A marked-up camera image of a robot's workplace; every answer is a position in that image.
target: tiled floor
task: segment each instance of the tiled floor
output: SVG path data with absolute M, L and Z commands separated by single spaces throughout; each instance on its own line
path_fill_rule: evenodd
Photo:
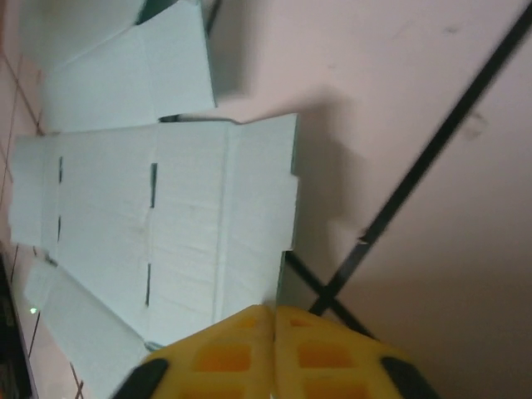
M 4 35 L 9 35 L 9 26 Z M 7 211 L 11 204 L 12 177 L 8 165 L 16 137 L 37 133 L 41 111 L 37 87 L 40 76 L 38 69 L 18 54 L 15 46 L 4 47 L 4 51 L 6 53 L 0 56 L 0 240 L 7 274 L 12 281 L 13 296 L 38 397 L 88 398 L 91 394 L 83 386 L 81 376 L 76 375 L 44 323 L 40 323 L 39 313 L 31 312 L 30 305 L 22 295 L 28 268 L 35 254 L 33 248 L 10 244 Z

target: tile grout line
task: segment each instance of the tile grout line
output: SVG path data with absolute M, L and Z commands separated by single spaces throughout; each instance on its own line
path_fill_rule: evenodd
M 8 66 L 8 69 L 11 71 L 11 67 L 9 66 L 9 62 L 7 61 L 7 58 L 5 56 L 5 54 L 2 54 L 3 55 L 3 58 L 6 62 L 6 65 Z M 18 63 L 19 66 L 17 66 L 17 73 L 19 73 L 19 69 L 20 69 L 20 62 Z M 11 134 L 13 132 L 13 125 L 15 124 L 15 110 L 17 109 L 17 96 L 18 96 L 18 84 L 15 85 L 15 96 L 13 97 L 13 106 L 12 106 L 12 109 L 11 109 L 11 120 L 9 122 L 9 139 L 8 139 L 8 142 L 7 142 L 7 149 L 6 149 L 6 154 L 3 154 L 3 149 L 2 149 L 2 154 L 4 155 L 5 157 L 5 169 L 4 169 L 4 172 L 3 172 L 3 178 L 2 178 L 2 190 L 0 191 L 0 207 L 2 207 L 2 202 L 3 202 L 3 189 L 4 189 L 4 186 L 6 184 L 6 174 L 7 174 L 7 171 L 9 170 L 9 168 L 7 167 L 7 159 L 9 157 L 9 145 L 11 143 Z
M 35 328 L 33 329 L 32 343 L 30 343 L 30 350 L 27 352 L 27 358 L 29 359 L 32 356 L 33 343 L 35 342 L 35 336 L 37 335 L 37 328 L 39 327 L 39 322 L 41 321 L 41 312 L 37 315 L 37 321 L 35 322 Z
M 20 81 L 19 81 L 19 74 L 22 70 L 22 63 L 24 62 L 24 59 L 23 59 L 23 55 L 21 54 L 18 58 L 18 64 L 17 64 L 17 74 L 15 74 L 15 70 L 14 68 L 11 66 L 11 64 L 9 63 L 7 57 L 5 56 L 5 54 L 2 52 L 3 54 L 3 57 L 5 58 L 6 60 L 6 64 L 7 64 L 7 69 L 11 72 L 11 75 L 13 77 L 13 79 L 15 80 L 15 83 L 17 85 L 17 88 L 20 88 L 21 89 L 21 93 L 22 93 L 22 101 L 24 101 L 24 105 L 26 106 L 26 108 L 28 109 L 29 113 L 30 113 L 30 117 L 32 118 L 32 121 L 34 124 L 37 124 L 37 116 L 33 113 L 33 109 L 30 107 L 30 102 L 29 100 L 27 99 L 26 97 L 26 93 L 24 93 L 24 91 L 22 90 L 22 86 L 20 84 Z
M 40 136 L 40 137 L 43 137 L 45 136 L 44 133 L 42 133 L 42 130 L 41 130 L 41 118 L 42 118 L 42 110 L 39 112 L 39 119 L 37 120 L 37 131 L 35 132 L 35 136 Z M 11 168 L 9 167 L 9 164 L 7 163 L 7 157 L 5 158 L 6 160 L 6 172 L 8 172 L 9 174 L 9 179 L 11 182 L 13 182 L 13 175 L 11 173 Z
M 20 62 L 20 59 L 18 61 L 18 67 L 17 67 L 17 74 L 20 73 L 21 71 L 21 62 Z M 9 160 L 9 148 L 11 146 L 11 136 L 12 136 L 12 133 L 13 133 L 13 125 L 15 123 L 15 111 L 17 109 L 17 97 L 18 97 L 18 92 L 20 91 L 20 87 L 18 86 L 18 83 L 17 83 L 17 86 L 15 88 L 15 98 L 13 100 L 13 107 L 12 107 L 12 112 L 11 112 L 11 123 L 10 123 L 10 126 L 9 126 L 9 141 L 7 142 L 7 153 L 6 153 L 6 169 L 4 170 L 4 173 L 3 173 L 3 179 L 2 179 L 2 192 L 1 192 L 1 197 L 0 197 L 0 208 L 2 207 L 2 203 L 3 203 L 3 189 L 6 185 L 6 175 L 7 175 L 7 171 L 9 170 L 9 167 L 8 167 L 8 160 Z

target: white cardboard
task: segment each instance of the white cardboard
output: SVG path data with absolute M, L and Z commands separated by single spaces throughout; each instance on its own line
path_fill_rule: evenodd
M 61 268 L 41 315 L 95 397 L 111 397 L 148 354 L 140 336 Z
M 23 43 L 45 72 L 47 131 L 142 126 L 215 107 L 201 3 L 179 0 L 136 26 L 143 4 L 26 4 Z
M 35 258 L 27 276 L 24 296 L 37 309 L 42 309 L 57 281 L 57 267 Z
M 290 115 L 20 140 L 13 236 L 36 246 L 56 240 L 59 268 L 147 342 L 172 343 L 251 304 L 274 302 L 282 254 L 292 245 L 295 128 Z M 29 153 L 55 157 L 48 162 L 55 166 L 29 166 Z M 60 158 L 62 182 L 44 190 L 45 180 L 58 181 Z M 52 216 L 24 208 L 32 185 L 57 210 Z M 54 226 L 53 218 L 61 218 L 58 242 L 57 223 L 42 227 Z M 31 234 L 34 226 L 42 235 Z

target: yellow foam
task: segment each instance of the yellow foam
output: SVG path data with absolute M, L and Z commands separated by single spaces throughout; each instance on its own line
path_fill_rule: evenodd
M 340 324 L 281 306 L 275 321 L 278 399 L 402 399 L 381 366 L 405 355 Z
M 152 399 L 269 399 L 273 386 L 273 316 L 261 305 L 146 358 L 168 371 Z

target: black diagonal bar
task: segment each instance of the black diagonal bar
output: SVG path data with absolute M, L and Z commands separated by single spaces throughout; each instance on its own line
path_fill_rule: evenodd
M 323 286 L 318 278 L 305 266 L 303 261 L 292 251 L 285 255 L 287 263 L 292 267 L 293 271 L 318 295 L 322 292 Z M 331 310 L 338 316 L 343 323 L 357 333 L 361 333 L 367 337 L 374 338 L 367 328 L 364 327 L 343 305 L 336 299 L 331 302 Z
M 377 217 L 367 228 L 364 236 L 359 239 L 358 244 L 340 265 L 338 271 L 323 290 L 322 295 L 320 295 L 316 303 L 311 307 L 311 312 L 323 314 L 331 306 L 333 298 L 338 295 L 342 287 L 396 215 L 397 211 L 419 184 L 423 175 L 429 170 L 458 127 L 485 93 L 485 90 L 502 70 L 519 44 L 522 43 L 531 25 L 532 2 L 525 8 L 486 64 L 480 69 L 480 72 L 470 84 L 469 88 L 456 103 L 455 107 L 443 121 L 438 131 L 434 134 L 434 137 L 429 141 L 402 182 L 397 186 Z
M 37 329 L 39 328 L 39 322 L 40 321 L 41 321 L 41 312 L 39 312 L 38 315 L 37 315 L 37 320 L 35 322 L 35 328 L 33 329 L 32 343 L 30 343 L 29 350 L 27 351 L 27 357 L 28 358 L 32 356 L 33 344 L 35 343 L 35 336 L 37 335 Z

